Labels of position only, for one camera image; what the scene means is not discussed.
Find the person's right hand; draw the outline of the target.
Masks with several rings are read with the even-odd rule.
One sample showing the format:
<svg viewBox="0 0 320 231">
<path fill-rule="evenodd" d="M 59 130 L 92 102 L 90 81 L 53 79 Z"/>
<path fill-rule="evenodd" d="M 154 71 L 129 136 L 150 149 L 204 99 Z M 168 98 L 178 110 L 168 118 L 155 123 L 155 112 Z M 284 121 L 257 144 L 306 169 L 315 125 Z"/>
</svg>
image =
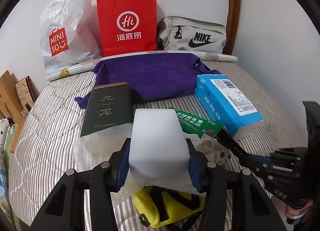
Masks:
<svg viewBox="0 0 320 231">
<path fill-rule="evenodd" d="M 285 217 L 288 219 L 296 219 L 300 215 L 304 215 L 309 209 L 313 207 L 313 201 L 309 200 L 302 209 L 293 209 L 289 205 L 285 206 Z"/>
</svg>

